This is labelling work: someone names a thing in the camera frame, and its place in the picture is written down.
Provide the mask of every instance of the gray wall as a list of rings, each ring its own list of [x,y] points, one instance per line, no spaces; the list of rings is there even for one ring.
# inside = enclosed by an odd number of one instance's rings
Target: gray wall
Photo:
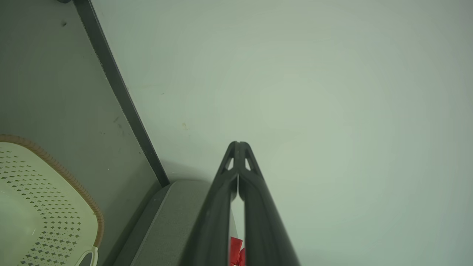
[[[303,265],[472,265],[473,1],[92,2],[170,179],[247,141]]]
[[[99,265],[113,262],[159,184],[72,3],[0,1],[0,114],[0,133],[41,145],[93,196],[105,216]]]

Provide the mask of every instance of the perforated basket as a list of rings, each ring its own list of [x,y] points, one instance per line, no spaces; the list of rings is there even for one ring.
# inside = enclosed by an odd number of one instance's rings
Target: perforated basket
[[[72,174],[41,147],[0,135],[0,264],[96,265],[104,219]]]

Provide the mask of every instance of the cream basket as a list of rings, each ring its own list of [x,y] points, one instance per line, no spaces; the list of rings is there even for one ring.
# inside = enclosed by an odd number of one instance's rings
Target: cream basket
[[[84,187],[41,147],[0,135],[0,265],[97,264],[104,219]]]

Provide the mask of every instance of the white wall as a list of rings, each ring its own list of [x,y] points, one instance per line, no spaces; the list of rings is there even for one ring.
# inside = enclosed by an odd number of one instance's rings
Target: white wall
[[[172,180],[247,141],[303,265],[471,264],[473,2],[93,3]]]

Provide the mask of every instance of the red object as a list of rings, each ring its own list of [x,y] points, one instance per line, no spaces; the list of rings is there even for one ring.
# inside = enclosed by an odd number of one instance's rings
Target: red object
[[[243,240],[231,238],[230,240],[230,266],[245,266],[245,249],[241,251]]]

